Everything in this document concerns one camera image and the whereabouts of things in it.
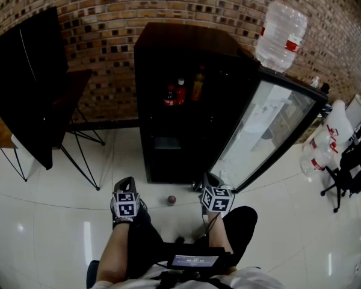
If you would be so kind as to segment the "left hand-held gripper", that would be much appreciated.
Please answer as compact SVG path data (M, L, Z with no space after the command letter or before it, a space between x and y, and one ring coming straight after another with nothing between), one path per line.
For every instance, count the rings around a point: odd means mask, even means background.
M110 208L115 217L133 218L138 215L140 195L133 177L123 178L114 186Z

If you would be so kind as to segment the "black mesh office chair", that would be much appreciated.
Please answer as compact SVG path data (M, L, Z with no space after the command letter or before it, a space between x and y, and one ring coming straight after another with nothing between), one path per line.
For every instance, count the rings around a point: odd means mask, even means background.
M357 137L360 138L359 143L342 153L337 169L331 170L329 167L325 167L333 180L333 184L321 191L321 196L325 196L333 188L336 189L337 205L333 209L334 213L338 212L341 198L346 193L352 196L361 192L361 129L357 132Z

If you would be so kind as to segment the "person's leg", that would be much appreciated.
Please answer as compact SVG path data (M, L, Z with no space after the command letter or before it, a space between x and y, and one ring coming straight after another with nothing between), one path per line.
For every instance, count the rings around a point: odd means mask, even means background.
M251 207L241 206L233 209L222 217L222 219L229 243L233 250L233 254L228 252L226 264L228 267L235 267L240 262L253 237L258 221L258 214ZM199 247L209 247L208 233L200 237L194 244Z
M168 247L151 222L131 223L128 234L128 265L126 277L143 276L154 264L168 260Z

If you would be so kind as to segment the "person's white shirt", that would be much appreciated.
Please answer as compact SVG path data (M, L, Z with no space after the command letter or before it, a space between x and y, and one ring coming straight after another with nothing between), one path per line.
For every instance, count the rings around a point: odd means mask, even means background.
M162 272L171 271L159 266L153 266L146 274L138 279L128 279L123 282L112 284L99 281L91 289L156 289L160 281L152 280ZM228 275L215 275L222 283L233 289L285 289L285 286L272 276L264 273L256 267L248 267L235 270ZM187 281L177 283L173 289L217 289L205 282Z

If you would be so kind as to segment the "person's right leg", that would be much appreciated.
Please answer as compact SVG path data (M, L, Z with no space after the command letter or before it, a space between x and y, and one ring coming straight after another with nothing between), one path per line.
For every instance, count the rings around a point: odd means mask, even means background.
M229 243L233 250L233 254L228 252L226 264L228 267L235 267L240 262L253 237L258 221L258 214L251 207L241 206L233 209L222 217L222 219ZM200 237L194 244L199 247L209 247L208 233Z

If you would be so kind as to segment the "large black monitor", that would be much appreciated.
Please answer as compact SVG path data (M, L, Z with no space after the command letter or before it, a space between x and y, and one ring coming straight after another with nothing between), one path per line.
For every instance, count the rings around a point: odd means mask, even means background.
M52 103L67 70L56 7L0 36L0 117L47 170L52 167Z

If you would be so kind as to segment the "grey flat panel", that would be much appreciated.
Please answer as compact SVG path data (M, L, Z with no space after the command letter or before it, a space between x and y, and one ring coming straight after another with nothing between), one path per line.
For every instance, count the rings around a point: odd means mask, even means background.
M361 97L354 95L354 98L345 110L345 114L354 131L361 127Z

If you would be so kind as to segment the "black chest-mounted screen device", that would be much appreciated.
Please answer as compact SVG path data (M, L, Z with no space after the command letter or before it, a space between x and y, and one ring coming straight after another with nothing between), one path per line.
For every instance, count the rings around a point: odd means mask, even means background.
M167 266L174 269L210 268L218 259L219 256L175 255L171 261L168 261Z

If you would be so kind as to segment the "white opaque jug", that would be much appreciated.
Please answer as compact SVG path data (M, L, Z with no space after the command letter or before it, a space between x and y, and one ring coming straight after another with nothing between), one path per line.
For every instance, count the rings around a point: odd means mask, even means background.
M346 143L354 134L354 129L346 116L345 102L342 100L334 101L324 124L338 146Z

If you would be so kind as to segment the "black glass-door fridge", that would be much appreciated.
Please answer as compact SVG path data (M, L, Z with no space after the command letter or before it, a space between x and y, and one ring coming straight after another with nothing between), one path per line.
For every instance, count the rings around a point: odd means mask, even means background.
M175 23L148 23L134 46L138 118L150 183L201 189L263 67L227 32ZM194 77L205 67L199 101ZM167 86L187 88L182 105L165 106Z

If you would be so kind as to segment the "black chest harness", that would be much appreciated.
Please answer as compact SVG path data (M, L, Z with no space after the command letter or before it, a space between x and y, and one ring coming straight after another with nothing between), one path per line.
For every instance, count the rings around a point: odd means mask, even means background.
M205 282L217 289L233 289L222 283L219 279L213 278L214 272L218 272L218 270L171 270L162 272L159 276L153 277L152 280L160 281L156 289L173 289L177 283L185 283L187 281Z

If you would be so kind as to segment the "person's right forearm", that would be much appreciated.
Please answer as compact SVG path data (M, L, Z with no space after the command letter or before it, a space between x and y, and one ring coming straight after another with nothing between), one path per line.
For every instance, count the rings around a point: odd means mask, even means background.
M208 211L207 217L210 229L208 233L209 247L222 247L225 252L233 254L221 214Z

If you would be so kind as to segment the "black stool seat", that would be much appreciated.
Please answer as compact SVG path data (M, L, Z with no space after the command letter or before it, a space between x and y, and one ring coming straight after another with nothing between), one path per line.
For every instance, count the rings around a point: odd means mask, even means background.
M97 277L97 270L99 267L98 260L92 260L87 269L87 276L86 276L86 288L91 289L94 284L96 283Z

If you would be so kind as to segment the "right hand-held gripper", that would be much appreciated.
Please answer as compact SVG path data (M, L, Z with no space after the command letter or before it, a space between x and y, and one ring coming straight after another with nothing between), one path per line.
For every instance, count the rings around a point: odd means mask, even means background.
M202 193L199 201L202 213L228 213L234 196L224 181L212 173L205 172L201 181Z

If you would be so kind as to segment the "person's left forearm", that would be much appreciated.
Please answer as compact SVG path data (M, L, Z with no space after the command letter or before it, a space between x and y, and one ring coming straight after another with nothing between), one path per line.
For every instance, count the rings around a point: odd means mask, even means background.
M126 279L130 224L128 221L122 221L113 229L100 258L97 282L105 281L116 284Z

